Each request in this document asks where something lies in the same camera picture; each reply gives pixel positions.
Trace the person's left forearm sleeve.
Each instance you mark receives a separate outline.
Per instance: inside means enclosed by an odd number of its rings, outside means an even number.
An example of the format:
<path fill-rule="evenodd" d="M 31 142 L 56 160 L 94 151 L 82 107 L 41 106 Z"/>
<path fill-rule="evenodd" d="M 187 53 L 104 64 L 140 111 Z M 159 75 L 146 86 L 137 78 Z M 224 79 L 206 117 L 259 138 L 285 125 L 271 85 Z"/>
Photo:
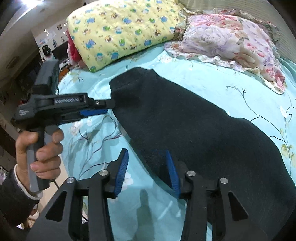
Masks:
<path fill-rule="evenodd" d="M 23 223 L 43 197 L 43 191 L 30 193 L 20 182 L 15 165 L 1 184 L 1 221 L 16 227 Z"/>

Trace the person's left hand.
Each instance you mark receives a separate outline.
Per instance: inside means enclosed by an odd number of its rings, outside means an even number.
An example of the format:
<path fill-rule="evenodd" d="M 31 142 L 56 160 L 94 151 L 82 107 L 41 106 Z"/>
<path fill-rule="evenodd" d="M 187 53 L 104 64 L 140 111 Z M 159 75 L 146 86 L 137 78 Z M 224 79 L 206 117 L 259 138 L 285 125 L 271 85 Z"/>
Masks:
<path fill-rule="evenodd" d="M 30 188 L 27 147 L 37 142 L 39 136 L 36 132 L 23 131 L 16 140 L 16 175 L 26 189 Z M 61 159 L 63 146 L 61 141 L 64 138 L 63 131 L 58 128 L 52 134 L 52 142 L 38 149 L 36 152 L 37 160 L 30 165 L 30 169 L 36 175 L 45 180 L 53 180 L 60 176 Z"/>

